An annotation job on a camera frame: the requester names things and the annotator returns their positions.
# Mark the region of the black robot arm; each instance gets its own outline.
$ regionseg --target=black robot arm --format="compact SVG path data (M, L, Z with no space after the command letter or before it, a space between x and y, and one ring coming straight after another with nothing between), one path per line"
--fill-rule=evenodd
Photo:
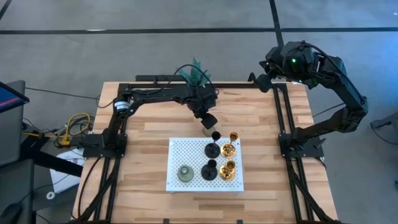
M346 105L326 121L307 128L295 128L290 135L290 146L302 145L311 138L332 131L355 131L368 112L368 101L347 77L343 61L339 57L328 56L312 44L288 42L283 47L274 47L260 65L267 73L257 79L261 91L269 89L273 78L283 77L303 83L309 89L321 84L333 90Z
M217 119L208 113L208 110L216 105L216 99L217 94L213 85L180 85L159 90L125 90L113 100L113 115L109 126L103 131L104 145L105 147L117 145L118 132L123 122L140 106L148 103L174 101L181 105L186 104L194 117L202 119L202 125L210 129L217 123Z

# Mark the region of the wooden tabletop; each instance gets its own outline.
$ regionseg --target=wooden tabletop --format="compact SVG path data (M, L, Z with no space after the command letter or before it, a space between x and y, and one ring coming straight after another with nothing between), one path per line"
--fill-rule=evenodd
M117 94L119 82L106 82L100 105ZM313 124L303 85L287 84L297 127ZM283 96L280 93L286 130L289 130ZM168 144L171 137L204 137L200 120L179 104L156 103L141 106L128 119L126 155L121 161L112 223L295 223L285 160L280 155L279 123L272 91L256 88L221 88L217 106L211 109L218 119L217 130L224 136L237 132L244 164L243 193L167 193L165 191ZM108 126L112 107L98 109L94 131ZM81 186L95 158L85 162ZM315 159L303 159L308 188L330 217L337 219L325 168ZM84 210L97 194L103 159L88 179L81 202ZM77 216L78 196L73 210ZM300 194L300 203L305 207ZM106 213L107 195L101 217Z

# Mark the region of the gray concrete floor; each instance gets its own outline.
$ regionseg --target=gray concrete floor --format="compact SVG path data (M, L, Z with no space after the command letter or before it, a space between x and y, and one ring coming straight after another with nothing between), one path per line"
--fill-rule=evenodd
M276 0L276 4L282 28L398 27L395 0ZM273 26L266 0L13 0L0 21L0 30ZM350 79L368 97L369 113L358 130L329 134L324 146L340 220L396 223L398 147L377 138L369 123L398 111L398 32L283 33L283 38L285 43L304 39L341 57ZM258 61L276 45L273 32L0 35L0 79L22 79L32 88L97 96L105 81L170 74L196 57L212 80L242 81L250 72L262 72ZM26 95L31 103L25 106L24 116L41 128L58 127L77 112L96 112L93 100L30 90ZM322 87L309 91L308 97L313 113L340 103ZM389 128L380 134L398 142ZM72 206L73 201L65 202L39 213L52 223L65 222ZM37 223L45 222L38 218Z

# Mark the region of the monitor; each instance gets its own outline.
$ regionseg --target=monitor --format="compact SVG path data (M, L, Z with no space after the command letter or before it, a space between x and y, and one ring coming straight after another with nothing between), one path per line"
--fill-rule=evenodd
M28 102L28 97L0 82L0 113Z

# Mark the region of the white pegboard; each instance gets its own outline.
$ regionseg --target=white pegboard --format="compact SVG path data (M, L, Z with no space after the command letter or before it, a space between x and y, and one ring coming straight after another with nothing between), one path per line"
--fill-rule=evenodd
M209 157L205 154L205 147L212 143L212 138L170 138L169 160L167 163L167 192L243 192L243 164L240 139L233 142L236 154L227 159L220 155L214 159L217 161L217 173L227 161L235 162L235 178L230 181L223 180L219 175L214 180L205 180L201 174L201 168L207 164ZM229 138L221 138L217 142L221 147L229 143ZM180 166L192 167L194 176L190 182L181 182L177 177Z

